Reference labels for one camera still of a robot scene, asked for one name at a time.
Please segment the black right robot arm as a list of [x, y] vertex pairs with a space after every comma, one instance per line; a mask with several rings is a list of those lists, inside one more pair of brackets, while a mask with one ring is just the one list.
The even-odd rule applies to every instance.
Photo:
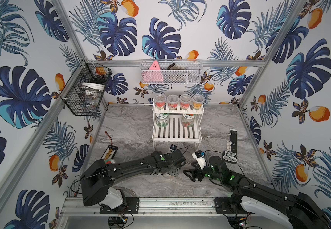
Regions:
[[258, 184], [245, 175], [230, 170], [226, 162], [212, 156], [207, 166], [192, 163], [183, 173], [193, 182], [208, 178], [232, 193], [229, 204], [245, 212], [260, 215], [293, 229], [327, 229], [328, 218], [314, 200], [304, 193], [280, 192]]

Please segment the clear seed container orange label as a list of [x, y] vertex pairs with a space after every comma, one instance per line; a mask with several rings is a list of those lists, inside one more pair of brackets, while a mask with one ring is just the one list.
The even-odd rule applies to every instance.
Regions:
[[204, 104], [204, 97], [202, 95], [199, 94], [195, 94], [192, 97], [192, 101], [193, 101], [193, 109], [194, 110], [200, 110]]

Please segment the clear seed container red label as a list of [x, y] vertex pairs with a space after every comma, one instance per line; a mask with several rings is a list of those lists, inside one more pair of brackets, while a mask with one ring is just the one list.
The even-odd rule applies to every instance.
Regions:
[[190, 108], [191, 102], [192, 98], [188, 94], [183, 94], [179, 97], [179, 105], [182, 110], [188, 110]]

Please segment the green lid seed jar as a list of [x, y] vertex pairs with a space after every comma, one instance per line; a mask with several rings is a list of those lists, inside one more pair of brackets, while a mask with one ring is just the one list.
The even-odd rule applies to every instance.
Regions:
[[169, 124], [168, 113], [156, 113], [156, 125], [158, 127], [166, 127]]

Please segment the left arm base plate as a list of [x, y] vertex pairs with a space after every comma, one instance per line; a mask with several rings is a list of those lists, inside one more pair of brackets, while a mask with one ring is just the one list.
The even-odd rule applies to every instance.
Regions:
[[100, 214], [133, 214], [137, 215], [139, 211], [140, 199], [135, 197], [126, 197], [123, 204], [115, 209], [107, 205], [101, 205]]

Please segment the red label lid jar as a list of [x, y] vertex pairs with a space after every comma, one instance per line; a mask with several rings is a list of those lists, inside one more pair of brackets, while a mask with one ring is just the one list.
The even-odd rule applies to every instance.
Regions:
[[194, 125], [195, 118], [195, 114], [183, 114], [181, 120], [182, 126], [185, 128], [192, 127]]

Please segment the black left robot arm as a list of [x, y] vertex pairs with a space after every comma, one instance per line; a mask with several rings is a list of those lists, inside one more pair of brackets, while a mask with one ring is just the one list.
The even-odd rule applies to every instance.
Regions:
[[104, 201], [110, 188], [123, 180], [138, 175], [163, 175], [185, 163], [179, 149], [166, 154], [154, 151], [143, 158], [115, 164], [97, 160], [80, 177], [83, 205], [90, 207]]

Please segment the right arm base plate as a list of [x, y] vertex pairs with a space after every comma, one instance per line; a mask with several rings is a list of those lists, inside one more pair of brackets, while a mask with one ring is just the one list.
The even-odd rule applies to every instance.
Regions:
[[235, 198], [217, 197], [214, 199], [214, 205], [216, 213], [219, 215], [247, 215], [247, 211], [243, 209], [241, 202]]

